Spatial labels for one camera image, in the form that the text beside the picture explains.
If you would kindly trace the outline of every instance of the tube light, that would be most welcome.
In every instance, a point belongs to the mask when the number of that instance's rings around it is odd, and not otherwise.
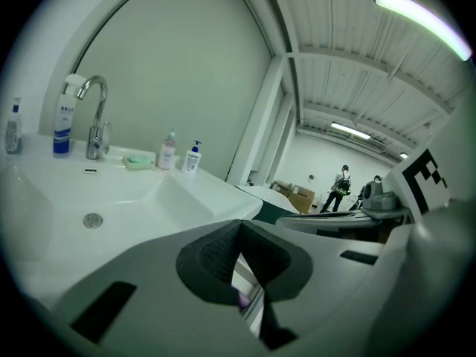
[[[336,129],[340,129],[341,131],[349,132],[350,134],[359,136],[360,138],[364,138],[365,140],[370,139],[370,135],[364,134],[363,132],[356,131],[355,129],[351,129],[346,126],[341,126],[340,124],[337,124],[337,123],[332,123],[330,126]]]
[[[454,30],[432,12],[411,0],[375,0],[380,7],[397,12],[422,25],[444,41],[453,51],[466,61],[472,50]]]

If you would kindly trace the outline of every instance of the sink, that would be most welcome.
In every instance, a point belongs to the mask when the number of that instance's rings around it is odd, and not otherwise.
[[[67,158],[51,154],[52,138],[25,136],[22,155],[0,172],[0,229],[20,288],[50,307],[78,280],[149,239],[226,219],[251,219],[263,202],[199,170],[127,170],[124,155],[151,152],[111,147],[100,161],[76,141]],[[97,228],[83,224],[97,213]]]

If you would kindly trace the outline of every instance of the backpack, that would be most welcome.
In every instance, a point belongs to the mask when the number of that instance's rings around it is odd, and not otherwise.
[[[339,196],[345,196],[347,192],[349,192],[350,189],[350,176],[349,177],[344,177],[344,174],[342,175],[342,178],[337,181],[337,185],[335,186],[335,192]]]

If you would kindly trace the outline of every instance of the blue pump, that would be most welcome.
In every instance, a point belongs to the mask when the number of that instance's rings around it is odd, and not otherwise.
[[[201,141],[198,141],[198,140],[194,140],[195,141],[195,145],[193,146],[192,148],[192,152],[199,152],[199,144],[202,144]]]

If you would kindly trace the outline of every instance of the cardboard box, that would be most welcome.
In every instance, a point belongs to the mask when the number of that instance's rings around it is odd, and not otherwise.
[[[272,190],[276,190],[277,192],[281,193],[285,197],[289,197],[289,194],[292,190],[292,184],[287,184],[282,181],[275,181],[271,186]]]
[[[308,214],[309,209],[314,202],[315,193],[312,190],[295,185],[289,194],[289,201],[292,203],[299,213]]]

